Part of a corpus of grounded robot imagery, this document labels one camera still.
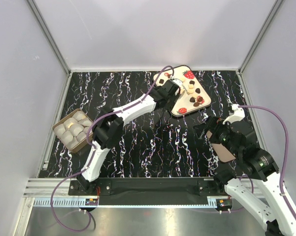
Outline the left controller board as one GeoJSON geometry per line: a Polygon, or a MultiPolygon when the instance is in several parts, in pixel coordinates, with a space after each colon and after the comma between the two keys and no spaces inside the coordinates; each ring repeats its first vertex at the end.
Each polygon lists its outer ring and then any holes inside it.
{"type": "Polygon", "coordinates": [[[85,205],[86,206],[97,206],[99,204],[99,198],[86,198],[85,205]]]}

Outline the controller board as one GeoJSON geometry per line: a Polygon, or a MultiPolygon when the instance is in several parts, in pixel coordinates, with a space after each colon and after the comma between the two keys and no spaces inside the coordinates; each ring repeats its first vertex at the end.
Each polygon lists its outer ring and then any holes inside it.
{"type": "Polygon", "coordinates": [[[231,199],[221,199],[218,201],[218,207],[223,208],[232,208],[232,200],[231,199]]]}
{"type": "Polygon", "coordinates": [[[86,206],[97,206],[99,204],[99,198],[86,198],[85,205],[86,206]]]}

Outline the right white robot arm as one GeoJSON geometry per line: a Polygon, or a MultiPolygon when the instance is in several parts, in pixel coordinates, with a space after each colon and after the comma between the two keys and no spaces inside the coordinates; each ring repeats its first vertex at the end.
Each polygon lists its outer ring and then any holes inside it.
{"type": "Polygon", "coordinates": [[[269,152],[257,143],[254,129],[245,121],[230,123],[210,117],[193,127],[198,139],[207,139],[221,161],[234,158],[237,166],[265,197],[264,204],[246,190],[239,177],[224,170],[214,176],[214,191],[236,199],[263,227],[267,236],[296,236],[296,206],[287,203],[287,189],[280,185],[279,170],[269,152]]]}

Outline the brown leaf chocolate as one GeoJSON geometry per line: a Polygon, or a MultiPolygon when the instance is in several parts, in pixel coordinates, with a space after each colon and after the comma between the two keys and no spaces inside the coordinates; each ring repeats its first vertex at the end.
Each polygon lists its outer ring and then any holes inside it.
{"type": "Polygon", "coordinates": [[[203,97],[201,97],[201,96],[197,97],[197,102],[201,102],[202,100],[203,100],[203,97]]]}

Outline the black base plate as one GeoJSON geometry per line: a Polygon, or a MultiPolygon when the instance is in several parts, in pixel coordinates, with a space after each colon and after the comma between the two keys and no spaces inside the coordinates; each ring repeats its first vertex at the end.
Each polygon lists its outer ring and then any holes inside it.
{"type": "Polygon", "coordinates": [[[212,177],[99,178],[90,191],[71,180],[68,194],[99,197],[102,207],[215,207],[209,199],[228,198],[212,177]]]}

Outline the right controller board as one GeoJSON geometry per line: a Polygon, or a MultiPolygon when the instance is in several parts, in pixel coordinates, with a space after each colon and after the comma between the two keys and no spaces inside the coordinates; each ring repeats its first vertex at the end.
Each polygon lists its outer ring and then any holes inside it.
{"type": "Polygon", "coordinates": [[[231,199],[221,199],[218,201],[218,207],[223,208],[232,208],[232,200],[231,199]]]}

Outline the gold tin box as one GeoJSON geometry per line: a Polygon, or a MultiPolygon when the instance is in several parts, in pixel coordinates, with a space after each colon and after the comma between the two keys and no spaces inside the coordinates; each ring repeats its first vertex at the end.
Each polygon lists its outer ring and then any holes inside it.
{"type": "Polygon", "coordinates": [[[87,132],[92,123],[85,112],[75,109],[53,126],[53,132],[70,152],[77,153],[87,145],[87,132]]]}

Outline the strawberry print tray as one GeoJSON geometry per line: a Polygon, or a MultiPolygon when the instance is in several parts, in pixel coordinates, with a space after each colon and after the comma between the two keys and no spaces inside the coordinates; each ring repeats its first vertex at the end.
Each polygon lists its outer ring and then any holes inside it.
{"type": "Polygon", "coordinates": [[[173,69],[168,69],[164,71],[160,76],[155,74],[153,76],[153,80],[156,81],[156,86],[162,86],[167,80],[170,80],[171,78],[180,79],[181,77],[186,77],[186,80],[183,82],[184,93],[180,94],[173,109],[171,110],[171,114],[173,116],[180,117],[182,115],[193,113],[195,111],[198,111],[200,109],[206,108],[211,105],[212,101],[210,96],[205,91],[204,87],[200,84],[200,82],[196,79],[196,76],[192,72],[190,67],[186,65],[180,65],[180,66],[174,67],[173,69]],[[168,78],[167,76],[164,75],[165,73],[171,74],[171,77],[168,78]],[[190,85],[189,84],[190,81],[195,81],[193,94],[188,93],[188,89],[189,89],[188,86],[190,85]],[[197,88],[200,88],[201,90],[200,94],[195,92],[197,88]],[[199,102],[200,105],[198,107],[194,107],[193,106],[194,103],[190,102],[189,100],[191,97],[193,97],[195,98],[195,102],[197,102],[198,96],[203,97],[203,100],[199,102]]]}

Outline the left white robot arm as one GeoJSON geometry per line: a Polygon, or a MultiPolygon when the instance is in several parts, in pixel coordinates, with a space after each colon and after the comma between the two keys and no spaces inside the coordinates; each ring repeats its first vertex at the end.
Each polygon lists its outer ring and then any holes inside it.
{"type": "Polygon", "coordinates": [[[123,128],[130,121],[154,110],[165,108],[169,111],[174,107],[183,82],[169,79],[162,86],[150,88],[133,102],[122,107],[104,107],[102,116],[97,118],[88,132],[92,132],[92,140],[87,140],[91,150],[84,167],[76,175],[80,190],[90,195],[96,191],[96,179],[100,175],[102,164],[122,136],[123,128]]]}

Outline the dark heart chocolate right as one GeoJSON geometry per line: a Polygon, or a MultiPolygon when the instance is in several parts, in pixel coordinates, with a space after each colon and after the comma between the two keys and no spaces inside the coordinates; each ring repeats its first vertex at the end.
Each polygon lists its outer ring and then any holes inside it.
{"type": "Polygon", "coordinates": [[[200,88],[197,88],[197,89],[195,90],[195,92],[198,93],[198,94],[200,94],[200,92],[201,92],[200,88]]]}

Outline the rose gold tin lid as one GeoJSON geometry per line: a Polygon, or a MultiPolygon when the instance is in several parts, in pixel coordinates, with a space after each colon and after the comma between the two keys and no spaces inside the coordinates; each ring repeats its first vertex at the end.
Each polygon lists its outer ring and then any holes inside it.
{"type": "Polygon", "coordinates": [[[210,140],[210,138],[213,137],[213,134],[210,131],[206,133],[206,136],[221,162],[227,163],[236,159],[235,156],[222,144],[215,144],[210,140]]]}

